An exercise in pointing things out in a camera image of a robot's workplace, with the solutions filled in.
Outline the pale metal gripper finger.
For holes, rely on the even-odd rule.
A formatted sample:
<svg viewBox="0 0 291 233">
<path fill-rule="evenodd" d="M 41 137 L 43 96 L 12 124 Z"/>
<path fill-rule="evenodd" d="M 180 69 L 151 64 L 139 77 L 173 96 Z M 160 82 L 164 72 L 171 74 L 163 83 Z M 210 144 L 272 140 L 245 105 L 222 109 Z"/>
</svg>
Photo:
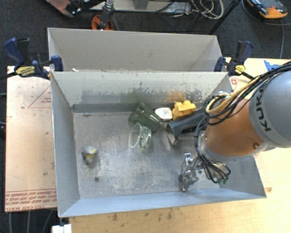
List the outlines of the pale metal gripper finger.
<svg viewBox="0 0 291 233">
<path fill-rule="evenodd" d="M 178 174 L 178 181 L 182 192 L 189 190 L 190 186 L 199 181 L 195 170 L 187 170 Z"/>
<path fill-rule="evenodd" d="M 196 157 L 193 158 L 191 153 L 184 154 L 184 169 L 196 169 Z"/>
</svg>

